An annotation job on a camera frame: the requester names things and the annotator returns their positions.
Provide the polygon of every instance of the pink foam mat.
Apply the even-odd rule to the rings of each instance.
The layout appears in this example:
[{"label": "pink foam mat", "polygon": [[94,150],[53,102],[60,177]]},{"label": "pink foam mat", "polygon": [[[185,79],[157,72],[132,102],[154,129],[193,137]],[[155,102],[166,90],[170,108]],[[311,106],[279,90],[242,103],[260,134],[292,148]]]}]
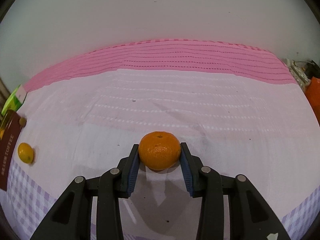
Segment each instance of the pink foam mat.
[{"label": "pink foam mat", "polygon": [[107,47],[65,60],[36,74],[30,92],[61,80],[117,69],[230,73],[271,84],[296,83],[271,52],[226,42],[163,39]]}]

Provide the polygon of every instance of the plastic bag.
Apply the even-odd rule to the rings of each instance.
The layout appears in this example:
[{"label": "plastic bag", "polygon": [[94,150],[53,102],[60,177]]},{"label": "plastic bag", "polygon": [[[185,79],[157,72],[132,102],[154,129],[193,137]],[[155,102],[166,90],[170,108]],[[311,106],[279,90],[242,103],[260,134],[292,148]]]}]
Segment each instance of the plastic bag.
[{"label": "plastic bag", "polygon": [[313,111],[315,112],[316,118],[320,124],[320,79],[313,77],[311,84],[307,88],[305,93]]}]

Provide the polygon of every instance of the yellow lemon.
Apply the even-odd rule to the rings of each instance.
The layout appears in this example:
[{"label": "yellow lemon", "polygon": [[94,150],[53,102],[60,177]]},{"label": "yellow lemon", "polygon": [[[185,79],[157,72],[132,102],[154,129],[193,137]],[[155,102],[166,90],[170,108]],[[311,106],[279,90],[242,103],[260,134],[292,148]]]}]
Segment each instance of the yellow lemon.
[{"label": "yellow lemon", "polygon": [[18,147],[18,156],[24,163],[32,163],[35,153],[27,143],[20,143]]},{"label": "yellow lemon", "polygon": [[1,131],[0,131],[0,140],[2,140],[3,134],[4,134],[4,130],[1,130]]}]

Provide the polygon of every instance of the metal screw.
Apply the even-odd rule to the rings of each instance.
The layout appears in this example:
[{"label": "metal screw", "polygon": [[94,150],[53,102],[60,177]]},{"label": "metal screw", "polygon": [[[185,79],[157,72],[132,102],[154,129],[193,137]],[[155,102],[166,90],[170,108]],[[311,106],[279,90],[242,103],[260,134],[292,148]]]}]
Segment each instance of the metal screw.
[{"label": "metal screw", "polygon": [[201,168],[201,171],[204,172],[204,173],[209,173],[209,172],[211,171],[211,168],[208,167],[208,166],[203,166],[203,167]]},{"label": "metal screw", "polygon": [[247,180],[247,178],[244,175],[239,175],[237,179],[241,182],[245,182]]},{"label": "metal screw", "polygon": [[76,183],[80,183],[82,181],[83,181],[83,177],[81,177],[81,176],[78,176],[78,177],[75,178],[75,182]]},{"label": "metal screw", "polygon": [[113,168],[110,170],[110,173],[115,175],[115,174],[118,174],[120,172],[120,170],[118,168]]}]

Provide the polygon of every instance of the mandarin orange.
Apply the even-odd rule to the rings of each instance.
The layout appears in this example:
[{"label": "mandarin orange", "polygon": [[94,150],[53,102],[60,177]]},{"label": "mandarin orange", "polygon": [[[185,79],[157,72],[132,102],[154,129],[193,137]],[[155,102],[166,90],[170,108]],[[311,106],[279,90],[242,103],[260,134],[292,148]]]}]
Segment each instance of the mandarin orange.
[{"label": "mandarin orange", "polygon": [[179,159],[180,142],[168,132],[152,132],[145,135],[138,147],[140,160],[150,169],[164,170]]}]

